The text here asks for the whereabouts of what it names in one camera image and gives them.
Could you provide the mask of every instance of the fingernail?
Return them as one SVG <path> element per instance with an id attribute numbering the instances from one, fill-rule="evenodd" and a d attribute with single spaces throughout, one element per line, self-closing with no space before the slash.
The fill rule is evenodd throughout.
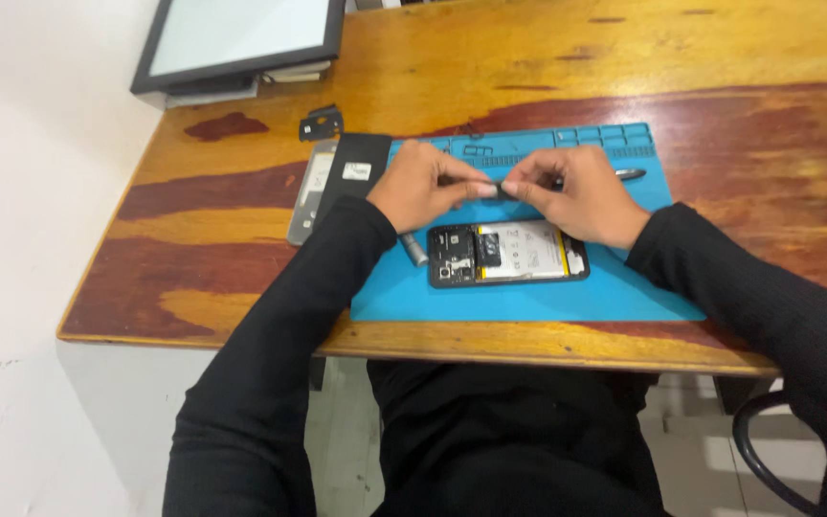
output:
<path id="1" fill-rule="evenodd" d="M 496 195 L 496 185 L 490 183 L 481 183 L 477 185 L 477 195 L 479 198 L 491 198 Z"/>

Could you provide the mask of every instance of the tiled floor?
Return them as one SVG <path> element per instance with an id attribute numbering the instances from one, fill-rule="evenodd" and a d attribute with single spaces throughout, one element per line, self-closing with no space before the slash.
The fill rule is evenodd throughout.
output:
<path id="1" fill-rule="evenodd" d="M 798 516 L 752 475 L 735 450 L 710 377 L 664 374 L 647 394 L 640 427 L 659 476 L 665 509 L 675 517 Z M 755 449 L 787 485 L 818 499 L 825 452 L 788 414 L 759 417 Z M 369 516 L 384 496 L 379 467 L 379 410 L 366 362 L 328 359 L 324 389 L 312 393 L 305 448 L 318 514 Z"/>

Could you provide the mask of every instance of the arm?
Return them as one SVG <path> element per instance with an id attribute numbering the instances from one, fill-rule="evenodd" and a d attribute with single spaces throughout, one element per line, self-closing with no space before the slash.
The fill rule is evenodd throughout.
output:
<path id="1" fill-rule="evenodd" d="M 439 175 L 465 182 L 439 187 Z M 482 172 L 405 144 L 369 194 L 340 199 L 238 324 L 178 414 L 166 516 L 315 515 L 303 447 L 312 353 L 397 233 L 488 195 Z"/>
<path id="2" fill-rule="evenodd" d="M 683 204 L 652 215 L 626 264 L 774 360 L 793 413 L 827 452 L 827 289 L 752 256 Z"/>
<path id="3" fill-rule="evenodd" d="M 545 172 L 564 177 L 563 193 L 539 187 Z M 683 294 L 773 359 L 793 412 L 827 452 L 827 289 L 753 257 L 683 205 L 650 216 L 597 147 L 535 152 L 503 188 L 572 236 L 630 249 L 628 266 Z M 827 513 L 827 472 L 821 509 Z"/>

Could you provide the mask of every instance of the blue silicone repair mat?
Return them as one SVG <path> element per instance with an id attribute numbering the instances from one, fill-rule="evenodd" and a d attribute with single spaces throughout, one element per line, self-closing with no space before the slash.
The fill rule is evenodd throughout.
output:
<path id="1" fill-rule="evenodd" d="M 646 176 L 625 181 L 630 195 L 647 210 L 672 204 L 672 196 L 647 124 L 586 126 L 425 139 L 501 180 L 535 149 L 602 146 L 615 169 L 646 169 Z M 391 146 L 389 161 L 401 142 Z M 538 219 L 520 202 L 470 202 L 431 225 Z M 426 249 L 426 231 L 414 235 Z M 522 283 L 435 289 L 428 268 L 415 268 L 398 244 L 382 256 L 372 276 L 353 299 L 355 321 L 670 321 L 704 319 L 682 297 L 654 287 L 624 266 L 626 253 L 586 244 L 590 274 L 582 281 Z"/>

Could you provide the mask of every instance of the smartphone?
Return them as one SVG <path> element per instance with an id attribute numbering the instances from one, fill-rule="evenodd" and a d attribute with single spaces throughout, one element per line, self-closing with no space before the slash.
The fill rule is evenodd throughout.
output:
<path id="1" fill-rule="evenodd" d="M 292 211 L 290 227 L 286 230 L 286 241 L 293 246 L 301 246 L 312 234 L 314 218 L 321 204 L 324 185 L 331 172 L 331 163 L 337 151 L 337 140 L 318 142 L 312 149 L 312 156 L 305 167 L 305 176 L 302 186 L 299 187 L 299 196 Z"/>
<path id="2" fill-rule="evenodd" d="M 585 244 L 543 219 L 436 226 L 426 242 L 436 288 L 589 276 Z"/>

